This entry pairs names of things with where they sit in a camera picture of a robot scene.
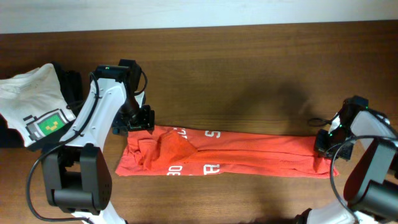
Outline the orange printed t-shirt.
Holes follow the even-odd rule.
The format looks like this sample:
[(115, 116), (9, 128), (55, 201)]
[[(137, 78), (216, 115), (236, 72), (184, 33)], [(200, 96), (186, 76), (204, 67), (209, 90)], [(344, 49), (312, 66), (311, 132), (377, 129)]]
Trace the orange printed t-shirt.
[(130, 132), (119, 176), (222, 173), (327, 179), (330, 160), (313, 150), (313, 136), (279, 136), (156, 126)]

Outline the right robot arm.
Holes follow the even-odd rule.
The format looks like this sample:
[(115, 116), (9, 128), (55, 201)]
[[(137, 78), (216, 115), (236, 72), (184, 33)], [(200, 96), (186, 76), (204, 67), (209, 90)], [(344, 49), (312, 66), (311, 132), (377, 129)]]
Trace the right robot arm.
[(327, 149), (334, 163), (340, 151), (360, 142), (364, 154), (349, 175), (340, 195), (333, 176), (330, 185), (336, 200), (318, 209), (304, 211), (294, 223), (386, 223), (397, 221), (397, 184), (386, 180), (397, 173), (397, 131), (386, 116), (367, 106), (340, 109), (328, 132), (321, 136), (331, 143)]

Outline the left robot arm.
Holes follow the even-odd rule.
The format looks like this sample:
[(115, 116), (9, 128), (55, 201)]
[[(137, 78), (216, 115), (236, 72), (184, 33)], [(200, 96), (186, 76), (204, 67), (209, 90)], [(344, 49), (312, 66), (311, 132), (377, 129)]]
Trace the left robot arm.
[(113, 184), (103, 148), (109, 131), (154, 130), (155, 113), (138, 89), (146, 75), (135, 62), (121, 60), (117, 66), (98, 66), (90, 77), (90, 93), (77, 119), (39, 159), (46, 198), (73, 221), (125, 223), (110, 201)]

